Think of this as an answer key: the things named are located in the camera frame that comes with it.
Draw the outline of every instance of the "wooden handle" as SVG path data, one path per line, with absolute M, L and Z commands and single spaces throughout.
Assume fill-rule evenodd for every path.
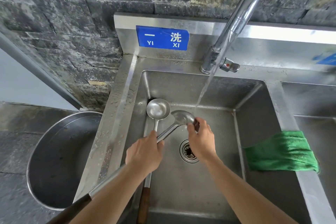
M 91 202 L 91 197 L 86 194 L 72 205 L 65 208 L 60 214 L 52 218 L 47 224 L 68 224 L 84 207 Z
M 140 204 L 138 210 L 138 217 L 136 219 L 136 224 L 146 224 L 149 209 L 149 197 L 151 195 L 151 189 L 143 187 L 140 197 Z

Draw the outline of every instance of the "forearm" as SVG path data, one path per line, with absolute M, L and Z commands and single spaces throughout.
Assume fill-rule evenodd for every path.
M 114 224 L 147 173 L 134 163 L 127 164 L 120 174 L 107 184 L 70 224 Z
M 297 224 L 297 222 L 226 167 L 217 156 L 207 160 L 206 166 L 217 187 L 225 196 L 242 224 Z

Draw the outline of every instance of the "sink basin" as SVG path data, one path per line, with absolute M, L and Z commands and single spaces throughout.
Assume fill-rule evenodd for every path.
M 167 100 L 172 111 L 192 112 L 206 80 L 207 76 L 199 74 L 142 72 L 122 162 L 127 148 L 154 127 L 154 120 L 146 115 L 151 99 Z M 211 126 L 216 152 L 225 165 L 293 218 L 302 220 L 296 216 L 300 215 L 297 209 L 306 208 L 295 173 L 249 172 L 244 160 L 241 146 L 254 145 L 281 130 L 263 81 L 214 77 L 194 114 Z M 159 121 L 158 133 L 173 122 L 171 115 Z M 187 128 L 181 126 L 165 140 L 164 158 L 152 176 L 148 223 L 239 223 L 203 164 L 188 163 L 181 157 L 179 149 L 187 138 Z M 134 210 L 126 223 L 135 222 L 141 190 L 142 186 L 135 193 Z
M 336 213 L 336 86 L 283 83 L 289 107 L 314 151 L 319 178 Z

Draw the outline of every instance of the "stainless steel bucket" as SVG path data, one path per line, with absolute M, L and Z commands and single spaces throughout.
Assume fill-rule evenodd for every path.
M 78 112 L 47 130 L 27 167 L 28 188 L 45 207 L 63 210 L 75 197 L 102 114 Z

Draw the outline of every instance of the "gray floor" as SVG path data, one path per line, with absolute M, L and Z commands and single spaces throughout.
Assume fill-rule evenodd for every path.
M 42 134 L 73 111 L 0 103 L 0 224 L 49 221 L 49 210 L 31 196 L 26 170 Z

